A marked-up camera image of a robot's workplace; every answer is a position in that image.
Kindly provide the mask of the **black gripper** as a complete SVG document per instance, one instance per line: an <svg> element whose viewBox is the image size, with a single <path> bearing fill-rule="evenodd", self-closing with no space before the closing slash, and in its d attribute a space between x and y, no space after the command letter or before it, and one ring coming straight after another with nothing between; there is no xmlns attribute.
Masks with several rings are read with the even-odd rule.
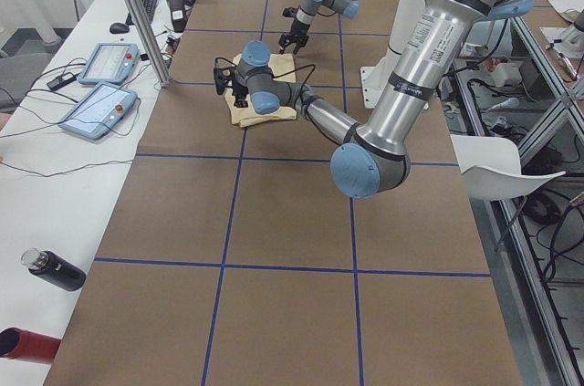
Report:
<svg viewBox="0 0 584 386"><path fill-rule="evenodd" d="M246 97L248 94L248 89L245 85L242 85L236 76L232 76L231 82L232 95L235 97L234 106L236 108L246 107Z"/></svg>
<svg viewBox="0 0 584 386"><path fill-rule="evenodd" d="M308 42L308 30L307 24L293 23L290 30L282 34L278 40L279 53L284 54L289 45L296 44L294 48L294 55L296 55Z"/></svg>

